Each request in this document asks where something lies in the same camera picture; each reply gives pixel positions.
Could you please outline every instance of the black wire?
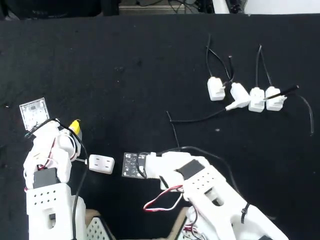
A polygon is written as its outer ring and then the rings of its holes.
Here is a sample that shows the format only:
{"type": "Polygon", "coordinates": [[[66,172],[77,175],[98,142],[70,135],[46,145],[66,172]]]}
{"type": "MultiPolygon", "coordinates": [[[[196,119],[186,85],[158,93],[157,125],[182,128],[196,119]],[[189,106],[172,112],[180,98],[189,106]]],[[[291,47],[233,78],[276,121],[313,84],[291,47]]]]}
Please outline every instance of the black wire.
{"type": "Polygon", "coordinates": [[[213,153],[211,153],[211,152],[208,152],[208,151],[206,151],[206,150],[202,150],[202,149],[200,149],[200,148],[198,148],[198,147],[195,147],[195,146],[175,147],[175,148],[171,148],[171,149],[169,149],[169,150],[165,150],[165,151],[158,152],[156,155],[157,155],[157,156],[160,156],[160,155],[162,155],[162,154],[164,154],[164,153],[167,153],[167,152],[177,152],[177,151],[182,151],[182,150],[197,151],[197,152],[199,152],[199,153],[202,153],[202,154],[204,154],[204,155],[207,155],[207,156],[210,156],[210,157],[213,157],[213,158],[219,160],[219,161],[220,161],[222,164],[224,164],[224,166],[227,168],[228,173],[229,173],[229,176],[230,176],[230,180],[231,180],[231,183],[232,183],[232,185],[233,185],[234,190],[236,190],[237,193],[241,196],[240,191],[239,191],[239,189],[238,189],[238,186],[237,186],[237,184],[236,184],[234,175],[233,175],[233,173],[232,173],[232,169],[231,169],[230,165],[227,163],[227,161],[226,161],[224,158],[222,158],[222,157],[220,157],[220,156],[218,156],[218,155],[215,155],[215,154],[213,154],[213,153]]]}
{"type": "Polygon", "coordinates": [[[234,77],[235,77],[235,68],[234,68],[234,64],[232,61],[232,56],[228,57],[228,63],[229,63],[229,67],[230,67],[230,78],[229,78],[229,81],[225,82],[224,84],[232,83],[234,81],[234,77]]]}
{"type": "Polygon", "coordinates": [[[156,4],[158,4],[158,3],[161,3],[163,0],[158,0],[158,1],[155,1],[155,2],[152,2],[152,3],[149,3],[149,4],[146,4],[146,5],[141,5],[140,3],[139,3],[139,6],[140,7],[148,7],[148,6],[153,6],[153,5],[156,5],[156,4]]]}
{"type": "Polygon", "coordinates": [[[171,116],[170,116],[170,113],[168,111],[166,111],[166,114],[170,120],[170,123],[172,125],[172,129],[173,129],[173,134],[174,134],[174,138],[175,138],[175,142],[176,142],[176,145],[178,148],[180,148],[180,144],[179,144],[179,140],[178,140],[178,136],[177,136],[177,132],[176,132],[176,128],[175,128],[175,125],[174,123],[172,122],[172,119],[171,119],[171,116]]]}
{"type": "Polygon", "coordinates": [[[312,108],[311,108],[309,102],[303,96],[296,94],[296,93],[293,93],[293,95],[299,97],[305,103],[305,105],[308,107],[309,117],[310,117],[310,136],[312,136],[315,133],[314,113],[312,111],[312,108]]]}
{"type": "Polygon", "coordinates": [[[178,6],[177,9],[175,9],[174,6],[172,6],[171,1],[172,1],[172,0],[168,0],[168,4],[169,4],[170,7],[172,8],[172,10],[173,10],[176,14],[178,14],[178,11],[179,11],[179,9],[180,9],[180,7],[182,6],[183,3],[181,3],[181,4],[178,6]]]}
{"type": "Polygon", "coordinates": [[[216,54],[212,49],[209,48],[209,52],[212,53],[218,60],[219,62],[222,64],[223,68],[224,68],[224,71],[225,71],[225,74],[227,76],[227,78],[229,79],[229,81],[233,78],[233,76],[231,76],[229,74],[229,71],[228,71],[228,68],[225,64],[225,62],[218,56],[218,54],[216,54]]]}
{"type": "Polygon", "coordinates": [[[259,59],[260,59],[260,53],[262,50],[262,45],[260,44],[258,52],[255,56],[255,86],[258,87],[258,70],[259,70],[259,59]]]}
{"type": "Polygon", "coordinates": [[[206,45],[206,53],[205,53],[205,63],[206,63],[206,67],[208,68],[208,71],[209,71],[209,74],[210,74],[210,77],[213,77],[213,74],[211,72],[211,69],[209,67],[209,47],[210,47],[210,43],[211,43],[211,34],[209,34],[209,37],[208,37],[208,43],[206,45]]]}
{"type": "Polygon", "coordinates": [[[60,126],[68,131],[70,131],[70,133],[78,140],[78,142],[80,143],[81,147],[83,148],[83,151],[84,151],[84,156],[85,156],[85,159],[87,161],[87,164],[86,164],[86,169],[85,171],[83,172],[83,175],[82,175],[82,178],[80,180],[80,183],[79,183],[79,186],[78,186],[78,189],[76,191],[76,194],[75,194],[75,198],[74,198],[74,203],[73,203],[73,210],[72,210],[72,234],[73,234],[73,239],[76,240],[77,239],[77,231],[76,231],[76,209],[77,209],[77,203],[78,203],[78,198],[79,198],[79,193],[80,193],[80,190],[84,184],[84,181],[85,181],[85,178],[87,176],[87,173],[89,171],[89,156],[88,156],[88,152],[87,152],[87,149],[84,145],[84,143],[82,142],[82,140],[78,137],[77,134],[75,134],[74,131],[72,131],[69,127],[63,125],[60,121],[58,121],[57,119],[55,118],[50,118],[46,121],[44,121],[43,123],[41,123],[40,125],[38,126],[35,126],[34,128],[32,128],[24,137],[25,138],[30,138],[31,135],[38,129],[42,128],[44,125],[46,125],[47,123],[51,122],[51,121],[55,121],[57,123],[60,124],[60,126]]]}
{"type": "Polygon", "coordinates": [[[137,169],[137,171],[138,171],[138,173],[144,178],[144,179],[147,179],[147,174],[146,174],[146,171],[145,171],[145,168],[143,168],[143,171],[144,172],[142,172],[141,170],[140,170],[140,165],[139,165],[139,156],[140,156],[140,154],[138,154],[138,156],[137,156],[137,158],[136,158],[136,161],[135,161],[135,166],[136,166],[136,169],[137,169]]]}
{"type": "Polygon", "coordinates": [[[273,84],[272,84],[272,81],[271,81],[270,74],[269,74],[269,72],[268,72],[268,70],[267,70],[267,66],[266,66],[266,62],[265,62],[265,57],[264,57],[264,53],[263,53],[262,50],[261,50],[261,52],[260,52],[260,56],[261,56],[261,60],[262,60],[262,64],[263,64],[263,68],[264,68],[265,74],[266,74],[266,76],[267,76],[267,78],[268,78],[268,80],[269,80],[270,86],[272,86],[273,84]]]}
{"type": "Polygon", "coordinates": [[[208,119],[211,119],[213,117],[215,117],[216,115],[220,114],[220,113],[223,113],[225,112],[226,109],[221,109],[219,111],[216,111],[215,113],[213,114],[210,114],[209,116],[205,116],[205,117],[202,117],[202,118],[199,118],[199,119],[190,119],[190,120],[171,120],[170,122],[171,123],[174,123],[174,124],[182,124],[182,123],[198,123],[198,122],[202,122],[202,121],[206,121],[208,119]]]}

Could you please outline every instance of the perforated white panel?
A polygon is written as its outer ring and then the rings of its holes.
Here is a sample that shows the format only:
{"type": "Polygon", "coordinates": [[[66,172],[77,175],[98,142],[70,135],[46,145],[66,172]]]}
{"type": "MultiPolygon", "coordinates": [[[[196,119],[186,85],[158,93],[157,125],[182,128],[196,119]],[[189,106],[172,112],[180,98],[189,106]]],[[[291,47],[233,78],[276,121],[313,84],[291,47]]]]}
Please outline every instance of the perforated white panel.
{"type": "Polygon", "coordinates": [[[100,218],[94,217],[86,228],[87,240],[110,240],[107,231],[100,218]]]}

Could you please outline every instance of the white electrical connector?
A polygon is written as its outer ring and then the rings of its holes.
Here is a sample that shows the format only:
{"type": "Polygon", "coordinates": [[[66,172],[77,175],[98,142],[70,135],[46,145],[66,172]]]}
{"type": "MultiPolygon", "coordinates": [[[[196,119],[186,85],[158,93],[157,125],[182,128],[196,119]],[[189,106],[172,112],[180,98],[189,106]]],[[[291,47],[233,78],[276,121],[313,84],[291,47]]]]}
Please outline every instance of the white electrical connector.
{"type": "Polygon", "coordinates": [[[254,87],[250,91],[249,111],[261,113],[265,109],[265,91],[254,87]]]}
{"type": "Polygon", "coordinates": [[[244,108],[249,105],[249,93],[244,88],[244,86],[241,85],[241,83],[232,83],[230,93],[234,99],[234,102],[225,107],[227,111],[235,108],[244,108]]]}
{"type": "Polygon", "coordinates": [[[223,86],[222,81],[218,77],[210,77],[208,82],[208,91],[211,101],[223,100],[226,96],[225,86],[223,86]]]}
{"type": "Polygon", "coordinates": [[[112,157],[91,154],[89,156],[89,169],[102,174],[112,174],[115,160],[112,157]]]}
{"type": "MultiPolygon", "coordinates": [[[[275,88],[273,86],[268,87],[268,89],[265,91],[265,97],[271,97],[273,95],[279,94],[280,89],[275,88]]],[[[284,101],[287,99],[286,96],[277,96],[275,98],[267,99],[266,100],[266,109],[269,111],[280,111],[282,107],[284,106],[284,101]]]]}

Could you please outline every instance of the red and white wire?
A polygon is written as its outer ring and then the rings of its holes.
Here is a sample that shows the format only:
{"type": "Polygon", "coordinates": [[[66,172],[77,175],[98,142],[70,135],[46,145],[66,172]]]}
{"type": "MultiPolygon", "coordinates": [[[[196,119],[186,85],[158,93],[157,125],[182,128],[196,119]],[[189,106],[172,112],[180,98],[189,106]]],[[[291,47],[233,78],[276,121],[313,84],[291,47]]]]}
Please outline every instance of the red and white wire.
{"type": "Polygon", "coordinates": [[[173,187],[170,187],[166,190],[164,190],[163,192],[161,192],[155,199],[147,202],[144,206],[143,206],[143,210],[145,212],[160,212],[160,211],[171,211],[173,210],[177,205],[178,203],[180,202],[180,200],[182,199],[182,196],[183,194],[181,193],[179,198],[177,199],[177,201],[174,203],[174,205],[170,208],[162,208],[162,207],[156,207],[156,208],[147,208],[149,207],[151,204],[153,204],[158,198],[160,198],[162,195],[172,191],[172,190],[176,190],[176,189],[179,189],[179,188],[182,188],[182,185],[178,185],[178,186],[173,186],[173,187]]]}

